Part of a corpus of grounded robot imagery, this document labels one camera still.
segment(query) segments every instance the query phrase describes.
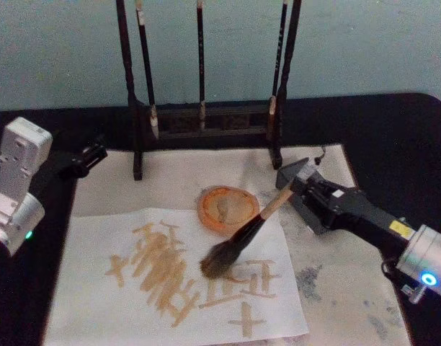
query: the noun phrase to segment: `black table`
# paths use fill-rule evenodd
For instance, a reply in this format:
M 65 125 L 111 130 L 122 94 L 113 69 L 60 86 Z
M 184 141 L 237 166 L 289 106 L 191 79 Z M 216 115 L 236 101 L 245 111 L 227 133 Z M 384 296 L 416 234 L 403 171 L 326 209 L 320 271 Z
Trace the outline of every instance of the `black table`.
M 50 163 L 30 187 L 45 206 L 46 217 L 36 236 L 0 271 L 0 345 L 38 345 L 76 186 L 74 180 L 61 181 L 53 172 L 66 164 L 66 152 L 80 151 L 88 138 L 100 133 L 105 134 L 108 148 L 131 150 L 131 119 L 126 107 L 0 112 L 0 137 L 4 125 L 17 116 L 49 130 L 55 140 Z M 343 144 L 357 184 L 371 202 L 406 217 L 415 229 L 425 223 L 441 232 L 438 99 L 425 94 L 292 99 L 287 103 L 282 139 L 285 146 Z M 150 149 L 235 147 L 265 147 L 263 135 L 179 138 Z M 411 341 L 441 345 L 441 297 L 429 292 L 418 306 L 402 294 L 398 299 Z

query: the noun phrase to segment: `paper sheet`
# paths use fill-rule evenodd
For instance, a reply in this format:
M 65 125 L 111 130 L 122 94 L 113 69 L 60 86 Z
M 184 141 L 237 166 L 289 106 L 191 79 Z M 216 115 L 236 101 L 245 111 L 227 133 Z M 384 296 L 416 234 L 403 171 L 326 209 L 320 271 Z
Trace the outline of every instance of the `paper sheet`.
M 211 345 L 307 333 L 277 216 L 229 280 L 209 281 L 198 262 L 223 240 L 193 210 L 72 218 L 46 344 Z

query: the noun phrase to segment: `yellow label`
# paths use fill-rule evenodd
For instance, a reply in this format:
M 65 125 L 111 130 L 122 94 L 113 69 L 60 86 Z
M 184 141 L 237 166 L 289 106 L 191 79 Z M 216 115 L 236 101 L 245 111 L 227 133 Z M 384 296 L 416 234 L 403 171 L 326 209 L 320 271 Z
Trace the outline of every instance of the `yellow label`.
M 411 235 L 413 234 L 413 230 L 411 228 L 409 228 L 406 225 L 403 225 L 402 223 L 400 223 L 398 221 L 392 221 L 389 228 L 392 231 L 395 231 L 396 233 L 400 234 L 402 237 L 404 237 L 406 239 L 410 239 Z

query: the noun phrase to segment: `teal wall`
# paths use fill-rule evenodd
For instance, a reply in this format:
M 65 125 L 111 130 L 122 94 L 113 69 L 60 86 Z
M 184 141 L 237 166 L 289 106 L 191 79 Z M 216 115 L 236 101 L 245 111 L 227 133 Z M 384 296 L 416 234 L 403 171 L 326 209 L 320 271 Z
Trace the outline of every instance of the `teal wall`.
M 156 101 L 196 102 L 196 0 L 144 2 Z M 136 94 L 147 102 L 133 1 Z M 267 99 L 281 0 L 206 0 L 206 99 Z M 441 0 L 303 0 L 289 97 L 441 99 Z M 113 0 L 0 0 L 0 110 L 124 105 Z

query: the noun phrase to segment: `orange dish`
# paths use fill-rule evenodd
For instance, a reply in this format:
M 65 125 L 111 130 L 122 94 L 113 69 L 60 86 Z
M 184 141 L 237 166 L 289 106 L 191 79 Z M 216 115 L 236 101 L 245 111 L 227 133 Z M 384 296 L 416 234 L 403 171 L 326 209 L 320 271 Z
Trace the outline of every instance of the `orange dish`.
M 204 190 L 198 201 L 201 223 L 223 236 L 231 236 L 259 212 L 257 198 L 229 186 Z

